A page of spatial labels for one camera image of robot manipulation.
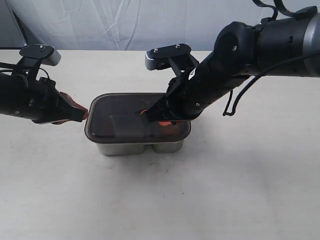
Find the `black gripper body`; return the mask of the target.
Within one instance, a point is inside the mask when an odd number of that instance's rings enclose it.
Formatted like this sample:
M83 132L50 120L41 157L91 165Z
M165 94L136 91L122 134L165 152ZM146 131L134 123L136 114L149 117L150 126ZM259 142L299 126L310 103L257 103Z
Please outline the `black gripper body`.
M144 112L144 118L148 122L194 120L249 77L223 72L214 58L206 58L190 72L174 78L166 94Z

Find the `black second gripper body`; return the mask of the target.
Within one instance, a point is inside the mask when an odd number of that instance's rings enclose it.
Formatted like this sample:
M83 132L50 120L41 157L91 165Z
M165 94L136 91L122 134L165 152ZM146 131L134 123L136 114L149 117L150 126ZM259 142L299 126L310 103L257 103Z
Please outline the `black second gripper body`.
M36 82L44 92L40 99L29 102L29 107L37 114L31 121L35 124L52 124L59 106L60 91L56 89L56 82L50 78L40 77Z

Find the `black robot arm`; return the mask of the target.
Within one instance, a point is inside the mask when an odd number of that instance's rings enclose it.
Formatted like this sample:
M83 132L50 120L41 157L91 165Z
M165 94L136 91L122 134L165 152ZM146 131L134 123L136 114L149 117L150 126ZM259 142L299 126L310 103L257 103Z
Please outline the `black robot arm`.
M234 21L222 29L203 61L180 43L147 51L145 65L150 71L170 68L175 77L143 117L148 122L193 120L244 82L251 86L263 76L319 77L320 16L256 26Z

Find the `black second robot arm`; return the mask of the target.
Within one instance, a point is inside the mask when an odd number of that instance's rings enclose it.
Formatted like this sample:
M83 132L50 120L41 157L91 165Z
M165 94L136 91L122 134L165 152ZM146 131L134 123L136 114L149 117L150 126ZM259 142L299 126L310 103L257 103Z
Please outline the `black second robot arm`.
M4 73L0 74L0 113L40 125L81 123L88 117L88 110L57 90L54 80L41 77L28 82L21 75Z

